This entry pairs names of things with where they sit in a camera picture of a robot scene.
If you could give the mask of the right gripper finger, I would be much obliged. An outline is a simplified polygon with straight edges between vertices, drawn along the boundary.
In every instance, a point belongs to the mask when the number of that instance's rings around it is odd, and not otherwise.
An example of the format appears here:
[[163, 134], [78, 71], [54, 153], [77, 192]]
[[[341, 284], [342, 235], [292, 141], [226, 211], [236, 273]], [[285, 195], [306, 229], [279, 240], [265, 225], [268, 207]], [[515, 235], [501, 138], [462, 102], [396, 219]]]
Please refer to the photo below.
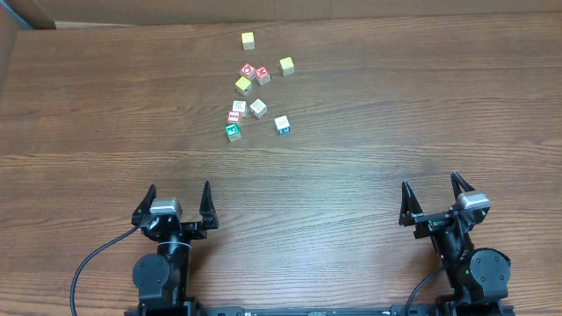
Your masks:
[[455, 170], [450, 175], [454, 198], [460, 194], [474, 191], [474, 188]]
[[409, 185], [408, 181], [401, 184], [401, 207], [399, 224], [401, 226], [413, 226], [417, 223], [418, 218], [422, 217], [424, 212]]

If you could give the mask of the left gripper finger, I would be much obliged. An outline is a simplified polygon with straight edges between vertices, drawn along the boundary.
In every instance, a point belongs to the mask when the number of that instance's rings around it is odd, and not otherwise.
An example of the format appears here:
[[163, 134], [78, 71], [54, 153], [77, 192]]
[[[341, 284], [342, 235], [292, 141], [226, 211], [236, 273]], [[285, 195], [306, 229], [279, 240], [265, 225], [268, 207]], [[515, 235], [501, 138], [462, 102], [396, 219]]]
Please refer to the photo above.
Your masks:
[[212, 189], [209, 181], [205, 182], [200, 201], [199, 214], [202, 217], [202, 223], [205, 230], [219, 228], [219, 219], [214, 208]]
[[149, 214], [150, 206], [153, 200], [156, 198], [156, 187], [154, 184], [151, 184], [147, 194], [141, 200], [139, 205], [133, 211], [131, 217], [131, 224], [134, 226], [139, 226], [144, 218], [145, 215]]

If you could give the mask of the white and blue block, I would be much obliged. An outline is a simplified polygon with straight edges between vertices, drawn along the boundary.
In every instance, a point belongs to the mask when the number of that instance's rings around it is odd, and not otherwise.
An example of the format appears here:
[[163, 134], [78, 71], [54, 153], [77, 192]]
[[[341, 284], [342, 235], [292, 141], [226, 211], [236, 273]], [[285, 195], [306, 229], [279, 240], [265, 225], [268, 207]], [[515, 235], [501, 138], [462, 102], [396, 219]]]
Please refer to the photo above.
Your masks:
[[291, 126], [289, 120], [286, 116], [281, 116], [274, 119], [274, 123], [279, 135], [285, 134], [291, 131]]

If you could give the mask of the white patterned wooden block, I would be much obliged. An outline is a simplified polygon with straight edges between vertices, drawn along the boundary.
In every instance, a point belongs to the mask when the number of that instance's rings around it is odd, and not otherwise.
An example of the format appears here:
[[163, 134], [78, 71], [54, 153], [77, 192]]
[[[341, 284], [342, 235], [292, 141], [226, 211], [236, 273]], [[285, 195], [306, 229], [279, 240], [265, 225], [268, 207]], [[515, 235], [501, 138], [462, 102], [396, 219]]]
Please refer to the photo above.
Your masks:
[[249, 106], [249, 109], [257, 119], [260, 119], [262, 116], [266, 114], [267, 105], [261, 99], [258, 98]]

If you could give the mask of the yellow wooden block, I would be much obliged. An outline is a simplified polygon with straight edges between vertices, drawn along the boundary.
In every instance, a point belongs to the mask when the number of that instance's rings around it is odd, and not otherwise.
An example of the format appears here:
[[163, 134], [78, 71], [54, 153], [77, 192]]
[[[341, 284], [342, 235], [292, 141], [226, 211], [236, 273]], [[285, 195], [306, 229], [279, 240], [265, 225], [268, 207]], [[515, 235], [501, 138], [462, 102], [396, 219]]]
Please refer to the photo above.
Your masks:
[[285, 57], [279, 61], [280, 68], [283, 76], [291, 75], [295, 72], [295, 66], [290, 56]]
[[241, 43], [244, 50], [254, 50], [256, 48], [254, 33], [252, 32], [242, 33]]
[[247, 77], [241, 76], [235, 82], [235, 88], [241, 95], [247, 96], [253, 89], [253, 84]]

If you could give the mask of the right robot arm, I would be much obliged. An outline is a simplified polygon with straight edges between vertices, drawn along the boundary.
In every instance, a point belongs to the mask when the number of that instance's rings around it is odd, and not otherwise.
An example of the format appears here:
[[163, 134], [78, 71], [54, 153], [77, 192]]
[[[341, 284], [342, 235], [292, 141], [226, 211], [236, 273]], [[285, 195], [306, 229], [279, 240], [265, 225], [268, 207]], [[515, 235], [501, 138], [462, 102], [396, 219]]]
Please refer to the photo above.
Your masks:
[[[508, 297], [510, 259], [493, 248], [476, 248], [469, 236], [488, 214], [489, 198], [458, 172], [453, 172], [450, 179], [454, 204], [444, 212], [432, 214], [424, 213], [408, 182], [401, 185], [399, 224], [412, 226], [416, 239], [431, 239], [443, 266], [422, 279], [405, 305], [393, 308], [393, 314], [513, 315], [515, 308], [502, 304]], [[433, 305], [415, 305], [416, 294], [440, 273], [447, 276], [451, 293], [438, 296]]]

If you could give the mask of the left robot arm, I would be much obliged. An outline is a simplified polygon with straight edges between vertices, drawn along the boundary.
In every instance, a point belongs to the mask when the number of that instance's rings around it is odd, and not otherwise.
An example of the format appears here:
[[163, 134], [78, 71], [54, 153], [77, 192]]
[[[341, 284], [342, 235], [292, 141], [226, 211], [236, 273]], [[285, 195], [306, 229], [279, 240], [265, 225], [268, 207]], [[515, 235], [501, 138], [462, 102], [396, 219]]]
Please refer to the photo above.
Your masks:
[[138, 290], [138, 315], [205, 315], [205, 308], [187, 296], [191, 243], [207, 238], [219, 227], [212, 190], [205, 183], [199, 206], [201, 220], [183, 222], [183, 210], [176, 198], [158, 198], [151, 185], [133, 212], [132, 224], [156, 243], [154, 254], [135, 263], [132, 279]]

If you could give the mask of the green wooden block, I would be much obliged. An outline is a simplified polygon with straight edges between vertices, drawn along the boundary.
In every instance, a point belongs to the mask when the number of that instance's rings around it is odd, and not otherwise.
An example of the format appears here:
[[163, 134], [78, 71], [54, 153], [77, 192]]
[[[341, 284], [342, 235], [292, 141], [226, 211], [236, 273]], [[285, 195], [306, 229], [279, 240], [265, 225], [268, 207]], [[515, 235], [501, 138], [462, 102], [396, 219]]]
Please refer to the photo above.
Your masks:
[[241, 138], [241, 129], [236, 123], [227, 124], [225, 126], [225, 132], [230, 141], [238, 140]]

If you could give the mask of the red I wooden block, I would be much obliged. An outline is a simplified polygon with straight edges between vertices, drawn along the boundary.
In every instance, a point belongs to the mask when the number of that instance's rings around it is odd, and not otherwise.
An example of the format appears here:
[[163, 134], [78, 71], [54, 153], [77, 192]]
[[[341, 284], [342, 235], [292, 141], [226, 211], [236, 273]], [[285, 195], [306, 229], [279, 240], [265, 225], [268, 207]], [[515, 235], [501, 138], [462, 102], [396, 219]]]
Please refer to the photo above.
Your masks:
[[239, 111], [230, 111], [227, 114], [227, 123], [239, 125], [242, 121], [242, 113]]

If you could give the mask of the white K wooden block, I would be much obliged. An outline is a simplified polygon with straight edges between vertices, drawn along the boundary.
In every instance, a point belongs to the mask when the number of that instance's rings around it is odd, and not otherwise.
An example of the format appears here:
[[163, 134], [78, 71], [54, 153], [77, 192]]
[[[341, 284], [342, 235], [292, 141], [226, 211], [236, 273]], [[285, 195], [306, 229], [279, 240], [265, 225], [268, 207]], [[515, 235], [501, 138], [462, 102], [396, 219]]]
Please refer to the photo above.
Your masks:
[[237, 111], [243, 118], [247, 116], [247, 102], [243, 100], [234, 100], [232, 111]]

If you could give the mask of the red O wooden block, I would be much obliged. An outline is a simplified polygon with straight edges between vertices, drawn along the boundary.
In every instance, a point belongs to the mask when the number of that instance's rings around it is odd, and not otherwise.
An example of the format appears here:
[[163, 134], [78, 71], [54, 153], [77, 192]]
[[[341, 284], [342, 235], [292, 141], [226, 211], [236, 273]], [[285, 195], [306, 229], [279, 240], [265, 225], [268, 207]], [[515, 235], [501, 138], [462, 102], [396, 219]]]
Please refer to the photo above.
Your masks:
[[240, 76], [252, 81], [256, 76], [256, 68], [249, 63], [244, 64], [240, 69]]

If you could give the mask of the red M wooden block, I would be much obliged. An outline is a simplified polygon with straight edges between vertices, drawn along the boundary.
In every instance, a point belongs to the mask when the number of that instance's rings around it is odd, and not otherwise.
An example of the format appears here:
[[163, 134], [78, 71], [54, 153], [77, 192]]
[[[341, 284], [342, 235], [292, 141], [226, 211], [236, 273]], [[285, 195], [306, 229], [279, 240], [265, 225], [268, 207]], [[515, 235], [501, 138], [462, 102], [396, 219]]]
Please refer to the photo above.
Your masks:
[[255, 74], [256, 74], [256, 80], [261, 86], [270, 82], [271, 79], [270, 72], [265, 66], [261, 66], [257, 68]]

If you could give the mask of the cardboard back board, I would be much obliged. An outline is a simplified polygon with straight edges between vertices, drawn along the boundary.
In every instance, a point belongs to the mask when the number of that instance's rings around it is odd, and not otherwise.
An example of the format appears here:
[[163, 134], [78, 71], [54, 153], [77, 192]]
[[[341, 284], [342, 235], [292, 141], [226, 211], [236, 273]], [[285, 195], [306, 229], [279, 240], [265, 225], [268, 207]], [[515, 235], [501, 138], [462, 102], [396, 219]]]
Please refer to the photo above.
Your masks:
[[561, 10], [561, 0], [13, 0], [1, 4], [35, 28], [53, 28], [56, 22], [174, 25]]

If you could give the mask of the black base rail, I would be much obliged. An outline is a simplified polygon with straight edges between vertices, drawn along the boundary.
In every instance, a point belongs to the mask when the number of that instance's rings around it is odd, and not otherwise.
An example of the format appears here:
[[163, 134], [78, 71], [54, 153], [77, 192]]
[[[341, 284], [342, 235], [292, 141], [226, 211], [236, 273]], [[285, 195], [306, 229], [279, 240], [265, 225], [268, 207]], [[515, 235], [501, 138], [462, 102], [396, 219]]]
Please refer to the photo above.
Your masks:
[[[458, 309], [454, 315], [476, 316], [476, 315], [507, 315], [515, 316], [513, 306], [503, 306], [500, 312], [496, 307], [484, 307], [483, 311], [477, 311], [476, 307], [462, 307]], [[385, 308], [343, 308], [343, 309], [320, 309], [320, 308], [303, 308], [303, 309], [244, 309], [239, 306], [223, 306], [223, 307], [203, 307], [198, 306], [197, 311], [192, 311], [190, 307], [167, 309], [160, 311], [146, 311], [144, 308], [135, 311], [123, 312], [125, 316], [137, 315], [203, 315], [203, 316], [435, 316], [435, 315], [453, 315], [439, 312], [434, 305], [412, 305], [408, 314], [405, 313], [404, 305], [391, 305]]]

